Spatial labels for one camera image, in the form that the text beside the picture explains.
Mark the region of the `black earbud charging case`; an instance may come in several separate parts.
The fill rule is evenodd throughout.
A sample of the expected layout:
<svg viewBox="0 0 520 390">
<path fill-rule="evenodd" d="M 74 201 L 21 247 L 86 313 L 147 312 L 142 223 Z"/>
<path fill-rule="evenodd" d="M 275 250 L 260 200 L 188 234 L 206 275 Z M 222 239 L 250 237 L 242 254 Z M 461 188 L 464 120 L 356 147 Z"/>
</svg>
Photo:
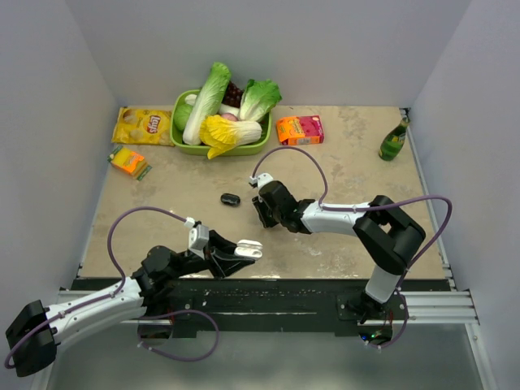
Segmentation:
<svg viewBox="0 0 520 390">
<path fill-rule="evenodd" d="M 231 193 L 223 193 L 220 196 L 220 201 L 225 206 L 238 207 L 241 204 L 239 196 Z"/>
</svg>

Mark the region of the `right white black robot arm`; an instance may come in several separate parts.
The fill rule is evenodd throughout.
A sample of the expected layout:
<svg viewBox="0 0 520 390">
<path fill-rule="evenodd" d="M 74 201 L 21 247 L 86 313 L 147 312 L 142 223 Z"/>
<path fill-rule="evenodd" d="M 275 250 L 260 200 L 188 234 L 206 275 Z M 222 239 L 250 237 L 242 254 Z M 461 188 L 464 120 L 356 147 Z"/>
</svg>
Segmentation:
<svg viewBox="0 0 520 390">
<path fill-rule="evenodd" d="M 292 233 L 357 237 L 375 263 L 362 293 L 362 310 L 371 319 L 381 319 L 391 309 L 389 298 L 426 233 L 390 198 L 379 195 L 371 202 L 334 206 L 298 201 L 268 174 L 251 177 L 249 184 L 258 191 L 253 205 L 265 228 L 281 225 Z"/>
</svg>

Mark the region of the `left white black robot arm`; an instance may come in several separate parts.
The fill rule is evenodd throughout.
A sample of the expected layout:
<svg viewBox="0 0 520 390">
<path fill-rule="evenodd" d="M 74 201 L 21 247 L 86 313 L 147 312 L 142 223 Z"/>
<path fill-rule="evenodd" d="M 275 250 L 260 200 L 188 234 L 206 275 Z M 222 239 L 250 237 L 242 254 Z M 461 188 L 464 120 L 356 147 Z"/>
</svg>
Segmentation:
<svg viewBox="0 0 520 390">
<path fill-rule="evenodd" d="M 19 377 L 33 375 L 54 362 L 59 347 L 129 319 L 161 318 L 180 277 L 209 271 L 221 280 L 261 257 L 258 241 L 233 243 L 213 230 L 194 228 L 185 251 L 154 246 L 137 271 L 107 288 L 62 304 L 45 306 L 36 300 L 25 305 L 6 330 L 10 351 L 4 366 Z"/>
</svg>

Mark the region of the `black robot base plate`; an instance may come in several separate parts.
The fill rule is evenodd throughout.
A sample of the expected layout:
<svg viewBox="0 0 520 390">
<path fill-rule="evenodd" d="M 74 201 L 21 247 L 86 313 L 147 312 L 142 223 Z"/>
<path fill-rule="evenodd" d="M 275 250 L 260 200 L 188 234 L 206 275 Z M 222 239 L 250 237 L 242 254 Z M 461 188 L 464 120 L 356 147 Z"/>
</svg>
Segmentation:
<svg viewBox="0 0 520 390">
<path fill-rule="evenodd" d="M 159 315 L 139 322 L 146 338 L 194 338 L 200 332 L 324 332 L 382 340 L 380 324 L 397 301 L 362 300 L 363 280 L 179 279 Z"/>
</svg>

